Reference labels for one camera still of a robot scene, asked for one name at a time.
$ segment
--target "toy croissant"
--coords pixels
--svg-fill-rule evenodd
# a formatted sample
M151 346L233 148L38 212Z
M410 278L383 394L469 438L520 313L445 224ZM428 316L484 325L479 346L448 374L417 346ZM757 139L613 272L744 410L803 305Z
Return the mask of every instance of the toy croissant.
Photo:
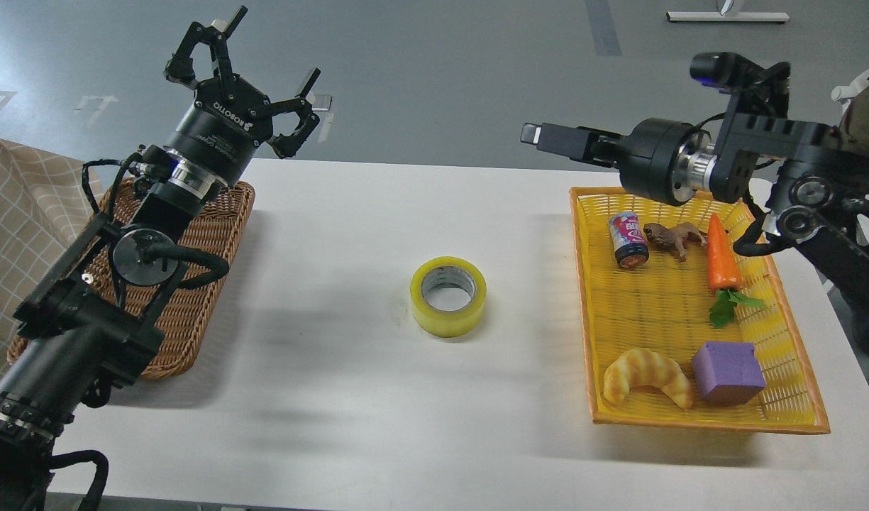
M607 368L604 397L619 405L630 388L642 385L661 389L683 410L693 406L693 389L680 364L644 347L630 349Z

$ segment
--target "white table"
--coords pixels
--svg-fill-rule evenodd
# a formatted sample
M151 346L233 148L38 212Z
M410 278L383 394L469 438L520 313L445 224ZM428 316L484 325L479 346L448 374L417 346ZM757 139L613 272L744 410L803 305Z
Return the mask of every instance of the white table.
M108 495L315 509L869 509L869 392L816 272L775 256L832 433L596 426L568 188L612 172L255 160L198 363L79 407L57 452ZM460 343L409 313L422 263L488 282ZM90 468L51 489L83 493Z

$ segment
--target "purple block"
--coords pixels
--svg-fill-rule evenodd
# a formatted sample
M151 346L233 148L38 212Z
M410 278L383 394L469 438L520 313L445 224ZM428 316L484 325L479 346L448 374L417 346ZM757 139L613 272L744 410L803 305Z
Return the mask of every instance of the purple block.
M693 356L696 385L704 401L742 405L765 388L752 343L709 341Z

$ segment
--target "brown wicker basket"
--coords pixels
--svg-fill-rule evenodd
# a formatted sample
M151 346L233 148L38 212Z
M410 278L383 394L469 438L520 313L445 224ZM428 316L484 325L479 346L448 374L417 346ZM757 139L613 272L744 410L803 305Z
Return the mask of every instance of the brown wicker basket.
M107 195L104 195L104 199L101 200L101 207L106 207ZM253 203L255 203L255 188L239 181L235 187L220 193L216 201L205 204L204 210L188 225L180 245L216 253L232 265ZM133 196L132 180L126 179L116 200L116 218L127 222L139 204ZM185 278L191 278L203 271L203 268L195 265L188 270ZM87 272L94 276L92 285L94 291L104 299L114 302L116 297L113 294L106 251L100 252ZM158 379L180 375L194 365L207 322L214 311L225 281L226 278L221 278L198 289L179 289L172 295L172 299L156 323L159 330L165 332L166 337L160 346L160 352L143 371L142 378ZM154 291L155 287L129 285L126 310L131 314L139 314L143 305L150 301ZM16 337L7 352L9 363L15 363L27 345L28 339Z

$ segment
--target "robotiq logo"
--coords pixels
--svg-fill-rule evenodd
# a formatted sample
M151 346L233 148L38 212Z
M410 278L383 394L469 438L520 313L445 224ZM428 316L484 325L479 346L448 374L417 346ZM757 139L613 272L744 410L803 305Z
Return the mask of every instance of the robotiq logo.
M223 114L224 116L229 117L233 123L236 123L239 126L242 126L242 129L248 131L250 127L254 126L253 123L246 123L242 117L236 116L231 110L220 104L220 101L214 101L214 108L216 108L217 112Z

